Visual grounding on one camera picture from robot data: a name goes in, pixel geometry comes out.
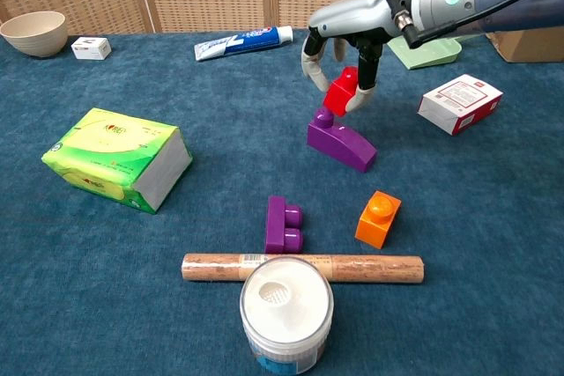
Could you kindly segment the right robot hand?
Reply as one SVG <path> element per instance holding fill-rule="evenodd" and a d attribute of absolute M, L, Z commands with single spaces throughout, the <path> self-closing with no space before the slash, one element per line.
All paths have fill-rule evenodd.
<path fill-rule="evenodd" d="M 347 113 L 363 107 L 375 92 L 376 73 L 382 47 L 400 35 L 411 18 L 399 25 L 397 14 L 411 13 L 412 0 L 339 0 L 316 11 L 308 22 L 309 35 L 301 51 L 301 67 L 305 77 L 327 92 L 330 82 L 320 61 L 328 39 L 334 40 L 334 56 L 341 62 L 345 47 L 358 49 L 358 82 L 354 95 L 347 101 Z"/>

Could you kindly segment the red toy block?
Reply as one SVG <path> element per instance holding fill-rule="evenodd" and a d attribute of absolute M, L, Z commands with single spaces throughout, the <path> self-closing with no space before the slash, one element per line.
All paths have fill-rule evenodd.
<path fill-rule="evenodd" d="M 343 117 L 346 104 L 355 95 L 358 85 L 358 68 L 347 66 L 331 84 L 325 94 L 323 105 L 333 114 Z"/>

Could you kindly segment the long purple block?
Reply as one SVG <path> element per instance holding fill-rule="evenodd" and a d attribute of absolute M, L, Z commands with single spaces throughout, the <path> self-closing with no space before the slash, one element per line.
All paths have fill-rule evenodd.
<path fill-rule="evenodd" d="M 318 108 L 308 124 L 307 144 L 362 173 L 377 157 L 377 149 L 355 130 L 336 122 L 327 107 Z"/>

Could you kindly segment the cardboard box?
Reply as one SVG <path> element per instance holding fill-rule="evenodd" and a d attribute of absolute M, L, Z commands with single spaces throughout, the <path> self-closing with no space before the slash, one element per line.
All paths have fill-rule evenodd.
<path fill-rule="evenodd" d="M 488 33 L 486 37 L 508 63 L 564 62 L 564 26 Z"/>

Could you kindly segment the orange block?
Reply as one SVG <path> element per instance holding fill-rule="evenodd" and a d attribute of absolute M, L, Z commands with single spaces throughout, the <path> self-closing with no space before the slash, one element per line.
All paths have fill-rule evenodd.
<path fill-rule="evenodd" d="M 355 239 L 382 249 L 400 206 L 398 198 L 375 191 L 360 215 Z"/>

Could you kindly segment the small purple lego block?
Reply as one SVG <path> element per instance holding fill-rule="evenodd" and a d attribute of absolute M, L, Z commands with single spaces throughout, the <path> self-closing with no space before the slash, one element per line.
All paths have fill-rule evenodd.
<path fill-rule="evenodd" d="M 303 247 L 300 206 L 288 204 L 283 196 L 268 198 L 264 252 L 266 254 L 300 254 Z"/>

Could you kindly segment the small white box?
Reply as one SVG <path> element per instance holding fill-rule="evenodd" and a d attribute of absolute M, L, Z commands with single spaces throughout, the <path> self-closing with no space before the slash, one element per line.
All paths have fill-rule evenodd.
<path fill-rule="evenodd" d="M 105 60 L 112 52 L 107 38 L 79 37 L 71 44 L 74 56 L 79 60 Z"/>

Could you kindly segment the green tissue pack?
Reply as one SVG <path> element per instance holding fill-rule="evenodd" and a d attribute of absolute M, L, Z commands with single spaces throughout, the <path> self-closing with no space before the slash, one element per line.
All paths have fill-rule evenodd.
<path fill-rule="evenodd" d="M 41 161 L 74 187 L 154 214 L 193 156 L 174 125 L 93 108 Z"/>

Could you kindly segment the pale green dustpan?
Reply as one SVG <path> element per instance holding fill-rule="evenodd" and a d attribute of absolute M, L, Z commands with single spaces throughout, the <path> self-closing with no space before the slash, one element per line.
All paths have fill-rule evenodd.
<path fill-rule="evenodd" d="M 411 49 L 403 37 L 396 37 L 387 46 L 408 70 L 453 63 L 462 51 L 462 45 L 456 39 L 429 41 Z"/>

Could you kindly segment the blue white toothpaste tube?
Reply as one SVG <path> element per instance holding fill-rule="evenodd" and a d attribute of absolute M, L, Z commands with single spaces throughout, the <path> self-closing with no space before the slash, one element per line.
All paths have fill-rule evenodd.
<path fill-rule="evenodd" d="M 292 41 L 293 29 L 290 26 L 269 26 L 198 43 L 194 46 L 194 53 L 196 61 L 202 62 L 226 55 L 275 48 Z"/>

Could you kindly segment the white and red carton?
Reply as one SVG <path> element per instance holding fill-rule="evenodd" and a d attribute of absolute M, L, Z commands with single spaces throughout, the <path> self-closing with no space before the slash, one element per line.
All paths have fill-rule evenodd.
<path fill-rule="evenodd" d="M 485 81 L 463 74 L 424 94 L 418 115 L 455 136 L 490 115 L 502 95 Z"/>

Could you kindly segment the blue carpet table cover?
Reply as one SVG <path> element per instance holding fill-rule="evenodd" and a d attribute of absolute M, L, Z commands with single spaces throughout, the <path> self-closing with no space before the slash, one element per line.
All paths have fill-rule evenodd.
<path fill-rule="evenodd" d="M 323 96 L 303 39 L 204 63 L 203 33 L 115 35 L 104 61 L 0 40 L 0 376 L 272 376 L 241 286 L 186 281 L 182 257 L 262 251 L 270 195 L 302 207 L 305 252 L 370 254 L 354 234 L 377 190 L 402 203 L 382 251 L 421 257 L 424 282 L 334 284 L 305 376 L 564 376 L 564 63 L 506 63 L 483 37 L 420 70 L 384 51 L 345 117 L 378 150 L 360 173 L 306 143 Z M 419 103 L 463 74 L 503 95 L 451 136 Z M 42 163 L 93 107 L 182 130 L 194 160 L 156 214 Z"/>

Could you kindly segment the beige bowl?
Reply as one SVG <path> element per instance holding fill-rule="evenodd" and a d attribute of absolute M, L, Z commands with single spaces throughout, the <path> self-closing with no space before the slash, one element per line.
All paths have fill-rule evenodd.
<path fill-rule="evenodd" d="M 1 24 L 0 34 L 23 54 L 49 57 L 66 45 L 67 19 L 58 11 L 29 12 Z"/>

